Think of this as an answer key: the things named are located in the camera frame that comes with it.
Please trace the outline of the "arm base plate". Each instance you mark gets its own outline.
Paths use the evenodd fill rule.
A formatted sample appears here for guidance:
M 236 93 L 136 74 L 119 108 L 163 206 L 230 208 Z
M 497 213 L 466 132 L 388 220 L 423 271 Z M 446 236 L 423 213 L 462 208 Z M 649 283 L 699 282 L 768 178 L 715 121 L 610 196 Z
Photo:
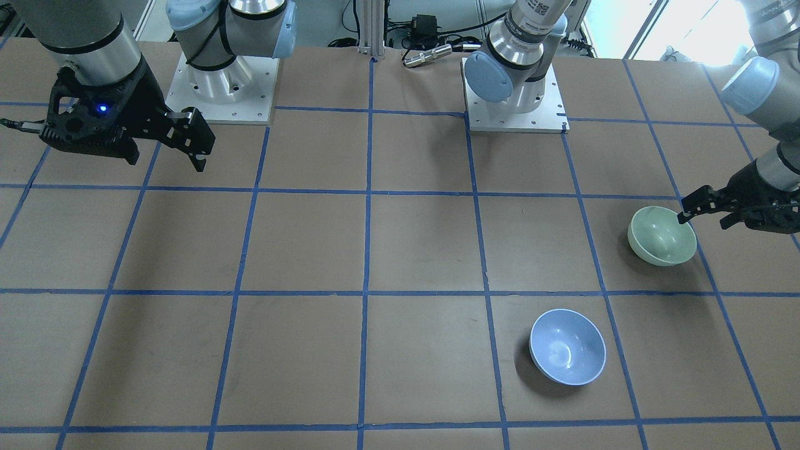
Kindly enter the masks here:
M 467 82 L 464 98 L 471 131 L 562 134 L 571 128 L 554 66 L 544 79 L 524 83 L 503 102 L 481 99 Z
M 269 125 L 282 60 L 238 56 L 219 71 L 200 71 L 178 60 L 166 105 L 174 111 L 194 106 L 209 124 Z

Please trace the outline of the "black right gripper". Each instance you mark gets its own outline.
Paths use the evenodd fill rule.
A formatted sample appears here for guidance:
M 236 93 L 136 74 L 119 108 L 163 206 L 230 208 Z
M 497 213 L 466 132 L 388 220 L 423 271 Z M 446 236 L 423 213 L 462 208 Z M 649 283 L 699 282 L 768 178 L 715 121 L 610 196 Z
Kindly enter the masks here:
M 168 111 L 145 57 L 131 74 L 105 86 L 78 82 L 76 71 L 63 64 L 38 136 L 58 151 L 120 158 L 131 165 L 138 161 L 135 139 L 157 140 L 182 151 L 197 172 L 204 171 L 216 142 L 198 108 Z

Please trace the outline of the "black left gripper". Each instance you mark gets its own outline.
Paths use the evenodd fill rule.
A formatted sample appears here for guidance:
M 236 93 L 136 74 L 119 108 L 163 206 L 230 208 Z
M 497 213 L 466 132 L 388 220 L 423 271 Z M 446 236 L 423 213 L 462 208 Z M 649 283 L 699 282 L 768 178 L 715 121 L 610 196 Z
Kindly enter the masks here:
M 751 162 L 734 174 L 725 188 L 703 185 L 682 197 L 680 224 L 703 214 L 729 213 L 719 220 L 722 230 L 737 223 L 765 233 L 794 234 L 799 231 L 798 189 L 783 191 L 772 187 Z

